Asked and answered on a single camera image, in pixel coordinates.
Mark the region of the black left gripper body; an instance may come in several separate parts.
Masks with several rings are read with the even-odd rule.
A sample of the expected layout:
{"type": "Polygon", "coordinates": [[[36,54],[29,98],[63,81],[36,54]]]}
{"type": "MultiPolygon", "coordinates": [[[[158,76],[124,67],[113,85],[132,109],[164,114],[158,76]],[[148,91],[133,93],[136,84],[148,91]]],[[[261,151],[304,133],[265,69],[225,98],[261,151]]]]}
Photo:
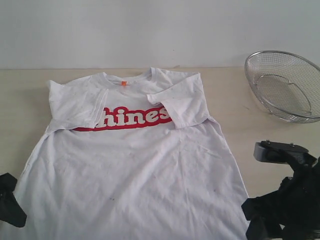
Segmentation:
{"type": "Polygon", "coordinates": [[[10,173],[4,173],[0,175],[0,196],[4,197],[5,194],[9,196],[14,196],[14,191],[16,188],[18,180],[10,173]]]}

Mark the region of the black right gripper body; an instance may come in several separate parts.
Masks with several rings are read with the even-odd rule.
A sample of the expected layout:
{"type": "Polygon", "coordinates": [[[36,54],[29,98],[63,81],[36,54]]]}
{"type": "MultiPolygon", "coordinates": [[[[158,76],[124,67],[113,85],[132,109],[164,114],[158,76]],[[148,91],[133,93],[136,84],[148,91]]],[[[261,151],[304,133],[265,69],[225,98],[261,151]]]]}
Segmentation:
{"type": "Polygon", "coordinates": [[[318,240],[320,238],[320,164],[290,164],[292,176],[277,190],[248,198],[241,206],[249,224],[262,217],[271,240],[318,240]]]}

